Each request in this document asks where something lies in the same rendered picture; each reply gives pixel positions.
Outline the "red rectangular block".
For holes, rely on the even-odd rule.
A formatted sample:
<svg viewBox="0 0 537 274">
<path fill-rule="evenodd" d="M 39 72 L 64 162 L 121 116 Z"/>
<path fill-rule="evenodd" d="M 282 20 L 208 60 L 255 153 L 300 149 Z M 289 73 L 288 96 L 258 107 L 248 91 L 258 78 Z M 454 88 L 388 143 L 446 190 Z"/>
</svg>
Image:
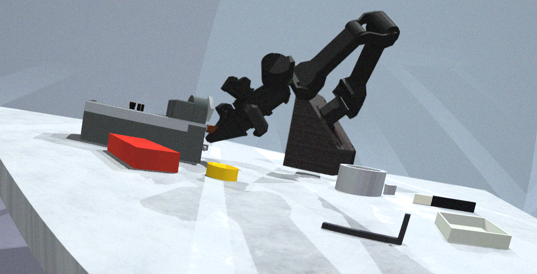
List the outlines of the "red rectangular block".
<svg viewBox="0 0 537 274">
<path fill-rule="evenodd" d="M 109 133 L 107 151 L 134 169 L 178 173 L 180 153 L 145 138 Z"/>
</svg>

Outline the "yellow short cylinder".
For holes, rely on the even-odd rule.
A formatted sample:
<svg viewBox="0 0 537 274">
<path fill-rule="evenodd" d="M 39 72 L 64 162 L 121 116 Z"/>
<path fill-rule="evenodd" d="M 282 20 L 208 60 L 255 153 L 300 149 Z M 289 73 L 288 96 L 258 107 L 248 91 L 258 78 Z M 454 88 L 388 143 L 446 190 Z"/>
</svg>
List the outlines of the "yellow short cylinder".
<svg viewBox="0 0 537 274">
<path fill-rule="evenodd" d="M 206 175 L 209 177 L 216 178 L 217 180 L 235 182 L 237 181 L 238 171 L 239 169 L 234 166 L 215 162 L 208 162 Z"/>
</svg>

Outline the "dark grey l-shaped bar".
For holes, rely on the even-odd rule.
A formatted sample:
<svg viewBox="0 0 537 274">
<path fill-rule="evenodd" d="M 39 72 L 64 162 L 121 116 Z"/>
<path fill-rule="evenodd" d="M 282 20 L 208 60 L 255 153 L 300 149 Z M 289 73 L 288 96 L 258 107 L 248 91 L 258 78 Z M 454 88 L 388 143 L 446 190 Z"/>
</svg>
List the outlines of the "dark grey l-shaped bar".
<svg viewBox="0 0 537 274">
<path fill-rule="evenodd" d="M 401 245 L 401 243 L 403 242 L 403 238 L 405 236 L 405 232 L 406 232 L 407 227 L 408 227 L 410 216 L 411 216 L 411 214 L 405 213 L 404 220 L 403 220 L 403 222 L 401 224 L 401 229 L 400 229 L 398 237 L 392 237 L 392 236 L 388 236 L 388 235 L 372 233 L 372 232 L 358 230 L 358 229 L 354 229 L 354 228 L 350 228 L 350 227 L 344 227 L 342 225 L 330 224 L 328 222 L 323 222 L 321 228 L 328 229 L 330 231 L 335 231 L 335 232 L 348 234 L 348 235 L 353 235 L 353 236 L 357 236 L 357 237 L 368 238 L 368 239 L 375 240 L 375 241 L 381 241 L 381 242 L 387 242 L 387 243 L 390 243 L 390 244 Z"/>
</svg>

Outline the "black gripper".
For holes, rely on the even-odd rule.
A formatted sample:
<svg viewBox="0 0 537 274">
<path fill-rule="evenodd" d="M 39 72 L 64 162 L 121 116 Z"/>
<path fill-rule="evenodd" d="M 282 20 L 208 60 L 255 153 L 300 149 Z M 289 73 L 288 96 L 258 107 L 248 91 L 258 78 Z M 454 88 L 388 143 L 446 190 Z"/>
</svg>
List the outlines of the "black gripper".
<svg viewBox="0 0 537 274">
<path fill-rule="evenodd" d="M 264 116 L 273 114 L 274 104 L 268 94 L 259 88 L 258 95 L 250 104 L 243 104 L 242 100 L 233 103 L 235 109 L 227 103 L 215 107 L 220 119 L 215 126 L 215 132 L 209 133 L 205 139 L 214 143 L 230 138 L 247 136 L 247 130 L 255 129 L 254 136 L 261 137 L 267 132 L 268 124 Z"/>
</svg>

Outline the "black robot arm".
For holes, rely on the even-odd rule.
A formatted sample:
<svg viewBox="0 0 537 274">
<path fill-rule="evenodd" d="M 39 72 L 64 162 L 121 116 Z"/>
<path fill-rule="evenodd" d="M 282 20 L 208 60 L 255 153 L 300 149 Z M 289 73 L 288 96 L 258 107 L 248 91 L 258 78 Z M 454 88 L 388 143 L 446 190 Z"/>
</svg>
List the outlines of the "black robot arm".
<svg viewBox="0 0 537 274">
<path fill-rule="evenodd" d="M 367 24 L 366 31 L 362 27 L 364 24 Z M 384 48 L 393 46 L 399 35 L 399 28 L 385 12 L 363 13 L 357 20 L 349 21 L 345 29 L 311 60 L 295 66 L 292 56 L 265 55 L 261 63 L 263 85 L 259 88 L 270 96 L 274 109 L 289 102 L 289 85 L 297 99 L 309 101 L 323 88 L 327 75 L 358 46 L 365 44 L 351 75 L 340 79 L 332 91 L 335 98 L 323 107 L 316 105 L 324 122 L 335 129 L 334 123 L 345 115 L 349 119 L 357 116 L 367 96 L 366 83 Z M 221 90 L 232 95 L 235 102 L 242 100 L 243 104 L 250 104 L 259 94 L 259 88 L 254 90 L 250 83 L 247 77 L 229 76 Z"/>
</svg>

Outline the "grey cylinder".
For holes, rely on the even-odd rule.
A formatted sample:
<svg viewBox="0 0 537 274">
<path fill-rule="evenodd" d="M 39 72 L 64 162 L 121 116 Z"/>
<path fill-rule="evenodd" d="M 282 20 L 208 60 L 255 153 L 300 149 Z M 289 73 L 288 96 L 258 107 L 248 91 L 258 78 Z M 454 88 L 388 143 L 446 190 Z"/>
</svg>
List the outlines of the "grey cylinder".
<svg viewBox="0 0 537 274">
<path fill-rule="evenodd" d="M 381 197 L 387 172 L 350 164 L 340 164 L 334 189 L 358 196 Z"/>
</svg>

